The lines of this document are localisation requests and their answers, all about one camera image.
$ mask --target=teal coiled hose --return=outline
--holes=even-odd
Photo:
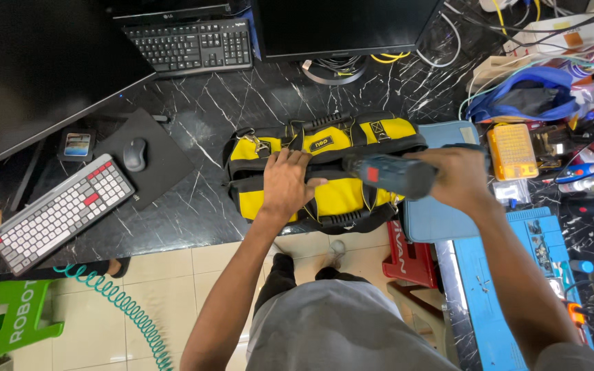
[[[157,364],[157,367],[159,367],[159,370],[172,371],[171,357],[169,357],[168,351],[165,351],[166,345],[164,345],[161,336],[158,334],[158,330],[153,324],[153,320],[141,310],[140,306],[136,305],[136,301],[133,301],[130,296],[126,295],[125,291],[118,292],[120,290],[119,287],[114,286],[111,281],[107,281],[104,285],[100,286],[105,281],[105,278],[102,276],[99,276],[94,284],[90,283],[90,281],[98,275],[95,271],[89,273],[84,278],[79,277],[86,272],[87,266],[81,266],[77,268],[75,274],[71,274],[69,270],[74,266],[74,264],[69,264],[65,268],[54,267],[54,271],[64,273],[66,277],[74,278],[78,280],[78,282],[86,284],[88,287],[101,293],[101,295],[113,303],[116,308],[122,310],[123,313],[136,324],[146,338],[149,347],[153,351],[153,357],[155,358],[155,363]]]

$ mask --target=computer mouse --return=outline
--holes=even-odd
[[[131,172],[140,172],[146,168],[146,141],[141,138],[132,139],[123,148],[123,163]]]

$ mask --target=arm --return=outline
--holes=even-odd
[[[321,178],[304,183],[311,155],[287,148],[267,159],[263,206],[247,236],[215,282],[180,360],[181,371],[225,370],[249,316],[269,247],[290,217],[315,195]]]
[[[469,215],[478,226],[501,310],[527,366],[534,367],[549,345],[581,344],[565,307],[487,189],[484,156],[475,150],[444,148],[408,157],[439,168],[431,195]]]

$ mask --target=hand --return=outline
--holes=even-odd
[[[282,148],[267,159],[262,211],[278,218],[288,219],[299,211],[316,194],[316,187],[326,184],[324,178],[312,178],[304,183],[306,165],[311,160],[308,153]]]
[[[471,216],[485,213],[499,205],[487,188],[487,172],[483,153],[468,148],[437,148],[407,153],[439,169],[430,195],[437,201],[455,207]]]

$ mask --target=mouse pad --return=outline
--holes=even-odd
[[[135,138],[146,141],[146,168],[140,172],[125,169],[123,148]],[[136,210],[142,210],[176,185],[194,165],[166,133],[164,128],[148,112],[138,109],[114,134],[95,147],[95,156],[110,154],[125,171],[136,188],[130,198]]]

